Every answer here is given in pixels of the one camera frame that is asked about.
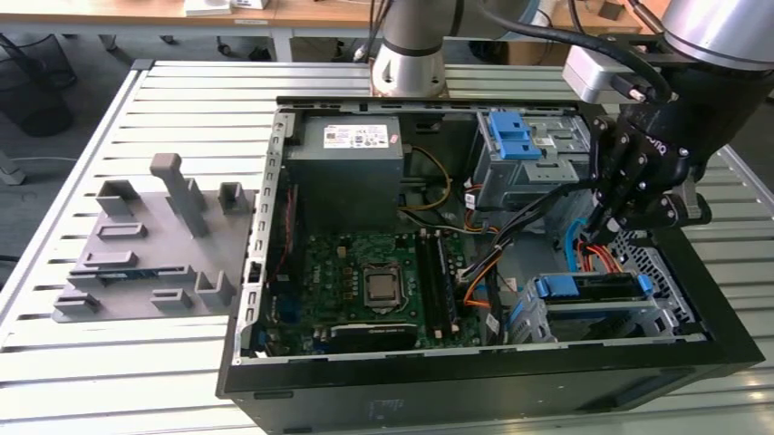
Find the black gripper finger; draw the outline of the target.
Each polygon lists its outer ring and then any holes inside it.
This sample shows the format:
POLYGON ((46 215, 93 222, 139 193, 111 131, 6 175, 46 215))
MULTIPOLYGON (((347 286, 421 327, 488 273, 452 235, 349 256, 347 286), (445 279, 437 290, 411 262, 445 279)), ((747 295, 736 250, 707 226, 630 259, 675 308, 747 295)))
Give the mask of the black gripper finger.
POLYGON ((590 177, 596 206, 588 218, 588 242, 607 245, 646 198, 651 153, 644 136, 626 121, 598 117, 591 125, 590 177))
POLYGON ((712 211, 692 179, 658 197, 626 205, 615 216, 622 229, 700 226, 708 224, 711 219, 712 211))

